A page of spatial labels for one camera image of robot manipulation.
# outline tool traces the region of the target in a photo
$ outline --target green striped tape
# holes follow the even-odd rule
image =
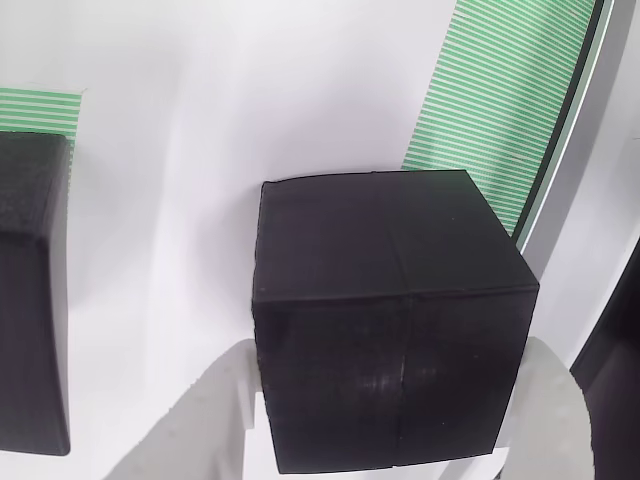
[[[466,169],[511,234],[593,0],[458,0],[403,169]]]
[[[0,87],[0,131],[57,133],[76,143],[81,93]]]

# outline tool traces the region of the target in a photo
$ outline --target white wall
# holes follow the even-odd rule
[[[584,176],[540,279],[531,327],[567,366],[598,321],[640,235],[640,12],[634,6],[593,150],[583,159]],[[609,35],[624,34],[609,28]]]
[[[454,0],[4,0],[0,85],[86,89],[69,210],[72,453],[102,478],[253,334],[263,180],[401,164]]]
[[[567,122],[563,129],[560,145],[563,144],[562,136],[565,133],[568,141],[564,148],[558,148],[558,152],[555,152],[558,158],[554,153],[551,165],[555,164],[556,168],[549,167],[541,187],[544,189],[545,184],[550,183],[551,188],[539,193],[536,202],[541,207],[537,215],[531,215],[527,220],[527,224],[535,227],[530,235],[518,239],[524,258],[537,278],[542,278],[584,176],[624,53],[635,6],[636,0],[604,1],[592,51],[569,112],[569,118],[572,118],[573,111],[577,113],[573,117],[575,122]],[[607,15],[608,30],[605,25]],[[603,40],[600,49],[597,48],[599,38]],[[590,65],[595,65],[592,75],[588,75]]]

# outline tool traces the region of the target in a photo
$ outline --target white surface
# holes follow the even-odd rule
[[[606,11],[608,3],[613,4],[608,27],[609,34],[605,36],[602,43],[602,50],[595,65],[589,89],[583,97],[584,103],[577,115],[575,129],[566,143],[566,150],[562,155],[561,162],[557,164],[557,169],[554,169],[553,172],[547,172],[546,176],[550,176],[551,173],[554,175],[553,186],[550,190],[544,192],[546,201],[538,212],[536,228],[530,232],[527,247],[523,252],[531,270],[539,279],[542,278],[545,267],[556,246],[569,209],[583,178],[587,160],[593,151],[625,50],[636,6],[636,0],[615,0],[615,2],[610,0],[604,2],[603,12]],[[598,30],[603,26],[602,20],[601,16]],[[574,99],[573,103],[573,106],[577,107],[576,99]]]
[[[515,428],[502,480],[593,480],[591,420],[562,361],[529,338],[514,388]]]
[[[540,279],[531,335],[569,366],[604,309],[640,235],[640,13],[584,177]]]
[[[533,273],[538,276],[541,276],[540,273],[544,272],[544,266],[535,265],[529,260],[530,256],[528,254],[527,246],[529,245],[529,241],[531,240],[531,234],[533,233],[533,231],[538,230],[536,229],[536,225],[538,225],[538,220],[540,219],[540,215],[542,214],[542,212],[548,210],[549,208],[555,207],[555,205],[553,207],[551,205],[547,205],[546,202],[549,198],[549,193],[555,190],[555,188],[560,188],[560,186],[554,185],[554,181],[556,179],[556,175],[558,174],[559,168],[564,161],[565,154],[567,153],[567,148],[569,147],[570,143],[569,139],[572,137],[573,130],[576,126],[578,118],[580,118],[581,116],[580,112],[582,111],[586,93],[589,90],[591,79],[593,78],[593,74],[595,72],[595,66],[598,63],[604,38],[609,27],[609,21],[611,20],[611,14],[613,12],[613,4],[613,0],[605,0],[603,2],[600,17],[598,19],[598,25],[593,34],[593,41],[589,49],[589,54],[587,55],[584,63],[580,81],[578,82],[573,100],[571,102],[571,108],[567,113],[566,120],[564,122],[564,125],[562,126],[562,131],[558,138],[558,143],[556,144],[553,155],[551,156],[551,159],[549,161],[547,171],[545,172],[544,178],[542,179],[542,182],[540,184],[540,190],[536,194],[535,200],[531,206],[531,210],[527,215],[527,219],[522,232],[517,238],[516,243],[518,245],[518,248],[520,249],[520,253],[522,253],[524,258],[529,262],[529,267],[531,268]]]
[[[402,162],[454,0],[4,0],[0,85],[86,89],[69,210],[72,453],[93,480],[252,336],[263,180]]]
[[[259,388],[255,343],[219,357],[107,480],[277,480],[269,422]],[[317,474],[315,480],[590,480],[589,413],[560,359],[529,338],[501,440],[493,455],[383,470]],[[287,475],[289,480],[309,475]]]

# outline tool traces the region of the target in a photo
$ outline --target black cube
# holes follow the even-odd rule
[[[66,455],[69,142],[0,133],[0,450]]]
[[[265,183],[252,307],[280,472],[490,453],[537,292],[465,171]]]

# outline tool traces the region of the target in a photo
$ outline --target black rectangular block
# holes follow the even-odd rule
[[[69,143],[0,132],[0,450],[66,455]]]
[[[280,472],[489,453],[537,291],[464,171],[265,183],[252,307]]]

